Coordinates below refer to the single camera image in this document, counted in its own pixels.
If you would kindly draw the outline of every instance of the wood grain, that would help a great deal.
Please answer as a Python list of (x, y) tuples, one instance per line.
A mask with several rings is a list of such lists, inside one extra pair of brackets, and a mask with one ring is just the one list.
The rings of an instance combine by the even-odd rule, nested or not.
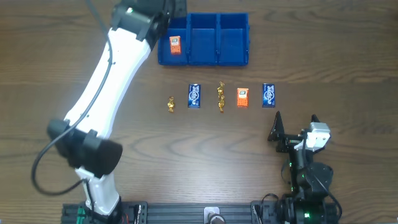
[[(113, 3), (95, 4), (107, 21)], [(332, 139), (315, 157), (334, 169), (331, 191), (341, 223), (395, 222), (398, 211), (398, 2), (395, 0), (188, 0), (191, 12), (248, 12), (249, 65), (162, 67), (156, 50), (133, 80), (112, 139), (124, 146), (116, 183), (124, 200), (250, 202), (289, 192), (280, 179), (287, 155), (266, 141), (277, 110), (297, 133), (310, 116)], [(74, 105), (103, 50), (84, 1), (0, 1), (0, 220), (59, 223), (62, 203), (30, 183), (45, 128)], [(217, 108), (226, 83), (225, 113)], [(275, 109), (261, 108), (261, 83), (275, 83)], [(202, 107), (187, 109), (189, 83), (202, 84)], [(236, 88), (251, 91), (237, 109)], [(176, 109), (167, 111), (173, 95)], [(63, 189), (77, 180), (55, 150), (40, 183)]]

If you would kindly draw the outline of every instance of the wooden table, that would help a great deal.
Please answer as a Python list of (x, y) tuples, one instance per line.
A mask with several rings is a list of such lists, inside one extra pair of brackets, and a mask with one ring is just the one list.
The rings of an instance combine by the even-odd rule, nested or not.
[[(113, 4), (95, 5), (109, 21)], [(334, 169), (331, 192), (341, 223), (394, 222), (398, 216), (398, 2), (395, 0), (188, 0), (191, 12), (248, 12), (247, 67), (162, 67), (157, 52), (128, 89), (111, 139), (124, 146), (115, 170), (123, 200), (250, 202), (288, 193), (286, 154), (266, 141), (280, 110), (287, 133), (311, 114), (332, 139), (315, 160)], [(84, 1), (0, 2), (0, 219), (58, 223), (63, 197), (30, 183), (51, 118), (63, 118), (84, 90), (103, 51), (100, 28)], [(217, 107), (226, 83), (225, 113)], [(202, 84), (202, 107), (187, 108), (189, 83)], [(261, 108), (261, 84), (275, 83), (274, 109)], [(236, 89), (251, 90), (236, 108)], [(173, 95), (176, 109), (167, 111)], [(55, 149), (38, 169), (40, 184), (60, 190), (78, 180)]]

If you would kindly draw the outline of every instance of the blue tray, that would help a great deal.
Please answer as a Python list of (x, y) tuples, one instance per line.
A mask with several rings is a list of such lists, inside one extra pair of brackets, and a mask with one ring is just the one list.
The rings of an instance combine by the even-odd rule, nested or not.
[[(242, 66), (249, 61), (247, 13), (189, 13), (173, 19), (160, 38), (157, 56), (161, 65)], [(169, 37), (181, 37), (181, 55), (170, 53)]]

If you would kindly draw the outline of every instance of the orange packet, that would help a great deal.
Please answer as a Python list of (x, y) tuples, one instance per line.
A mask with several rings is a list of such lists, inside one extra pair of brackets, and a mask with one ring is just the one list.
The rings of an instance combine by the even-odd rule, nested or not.
[(181, 37), (174, 36), (170, 37), (170, 51), (172, 55), (181, 54)]
[(245, 107), (249, 106), (249, 89), (248, 88), (238, 88), (238, 92), (236, 95), (236, 105), (238, 107)]

